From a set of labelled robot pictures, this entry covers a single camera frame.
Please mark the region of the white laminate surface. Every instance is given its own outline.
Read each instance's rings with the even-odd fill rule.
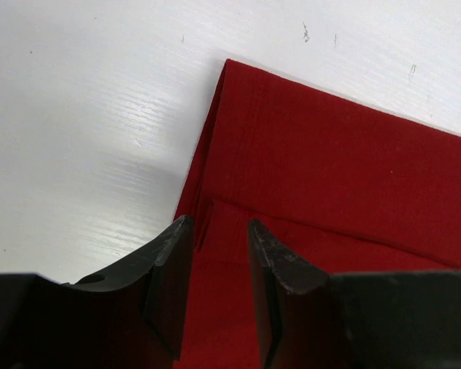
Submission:
[[[226,58],[461,135],[461,0],[0,0],[0,272],[169,224]]]

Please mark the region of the fabric fold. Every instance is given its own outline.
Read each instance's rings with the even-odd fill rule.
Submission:
[[[331,273],[461,268],[461,137],[229,60],[181,214],[197,254],[178,367],[259,367],[247,222]]]

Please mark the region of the white table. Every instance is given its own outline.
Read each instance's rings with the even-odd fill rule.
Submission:
[[[226,58],[461,135],[461,0],[0,0],[0,272],[165,228]]]

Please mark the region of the folded red fabric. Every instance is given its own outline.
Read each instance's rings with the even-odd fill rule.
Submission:
[[[181,214],[197,254],[177,367],[259,367],[247,222],[328,272],[461,268],[461,138],[227,61]]]

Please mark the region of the scratch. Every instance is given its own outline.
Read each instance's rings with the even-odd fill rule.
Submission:
[[[297,255],[285,255],[284,259],[288,261],[296,261],[299,257]]]
[[[304,22],[302,22],[302,25],[304,26],[304,42],[308,42],[310,40],[310,37],[309,37],[309,32],[307,30],[307,26]]]
[[[410,73],[408,74],[409,77],[413,77],[416,71],[416,64],[412,64],[412,68],[410,69]]]
[[[387,278],[387,280],[388,280],[388,282],[390,282],[391,284],[395,284],[395,285],[400,284],[396,278]]]

